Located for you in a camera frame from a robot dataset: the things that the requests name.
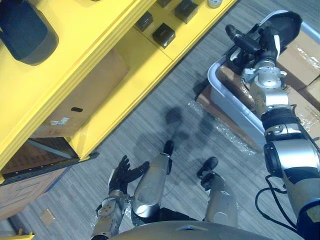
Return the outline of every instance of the robot leg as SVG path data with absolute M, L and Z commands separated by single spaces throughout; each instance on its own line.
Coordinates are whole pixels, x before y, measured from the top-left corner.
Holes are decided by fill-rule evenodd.
M 238 226 L 238 212 L 235 194 L 226 181 L 213 172 L 218 164 L 215 157 L 209 158 L 197 172 L 201 185 L 206 191 L 210 190 L 209 201 L 204 220 L 216 224 Z
M 151 218 L 161 204 L 165 188 L 166 175 L 171 171 L 173 142 L 167 141 L 163 152 L 151 163 L 135 189 L 132 201 L 132 214 L 138 218 Z

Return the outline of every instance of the small black box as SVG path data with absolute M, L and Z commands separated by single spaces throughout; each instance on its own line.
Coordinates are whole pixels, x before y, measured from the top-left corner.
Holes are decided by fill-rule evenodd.
M 183 0 L 174 9 L 174 15 L 186 24 L 196 15 L 198 5 L 191 0 Z
M 170 3 L 171 2 L 171 0 L 157 0 L 156 1 L 161 7 L 165 7 L 165 6 L 167 6 L 167 4 L 168 3 Z
M 167 24 L 162 23 L 157 30 L 152 34 L 153 39 L 161 45 L 164 49 L 172 42 L 176 37 L 175 31 Z
M 146 11 L 145 14 L 135 23 L 135 25 L 143 32 L 154 21 L 150 12 Z

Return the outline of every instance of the white label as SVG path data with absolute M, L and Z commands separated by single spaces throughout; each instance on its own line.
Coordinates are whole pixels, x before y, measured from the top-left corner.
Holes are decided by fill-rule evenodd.
M 70 117 L 64 116 L 63 118 L 61 118 L 61 120 L 57 123 L 58 126 L 64 126 Z
M 51 121 L 51 125 L 52 126 L 56 126 L 58 124 L 59 121 Z

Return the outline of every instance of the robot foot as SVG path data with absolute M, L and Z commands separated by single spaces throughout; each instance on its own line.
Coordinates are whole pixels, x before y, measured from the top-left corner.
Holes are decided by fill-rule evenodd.
M 200 170 L 196 173 L 196 176 L 202 180 L 204 176 L 207 175 L 208 172 L 213 172 L 215 167 L 218 165 L 218 159 L 214 156 L 208 158 L 200 168 Z

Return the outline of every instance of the robot forearm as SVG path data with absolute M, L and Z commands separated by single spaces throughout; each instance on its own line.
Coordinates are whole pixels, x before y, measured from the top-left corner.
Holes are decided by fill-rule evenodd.
M 119 233 L 119 226 L 124 216 L 128 195 L 120 190 L 109 194 L 97 209 L 97 223 L 90 240 L 106 240 Z

